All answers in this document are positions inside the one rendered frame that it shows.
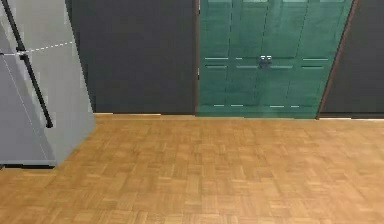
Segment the green panelled room door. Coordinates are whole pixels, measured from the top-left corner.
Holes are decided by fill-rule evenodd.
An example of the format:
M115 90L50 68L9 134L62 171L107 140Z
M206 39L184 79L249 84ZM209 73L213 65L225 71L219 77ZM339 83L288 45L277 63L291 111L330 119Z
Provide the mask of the green panelled room door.
M199 116L316 117L354 0L200 0Z

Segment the grey fridge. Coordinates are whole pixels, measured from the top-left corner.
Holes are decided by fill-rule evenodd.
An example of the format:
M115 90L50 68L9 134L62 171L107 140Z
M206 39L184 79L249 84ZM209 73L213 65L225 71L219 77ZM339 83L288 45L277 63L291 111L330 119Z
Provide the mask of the grey fridge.
M53 127L0 1L0 167L62 163L95 126L66 0L8 0Z

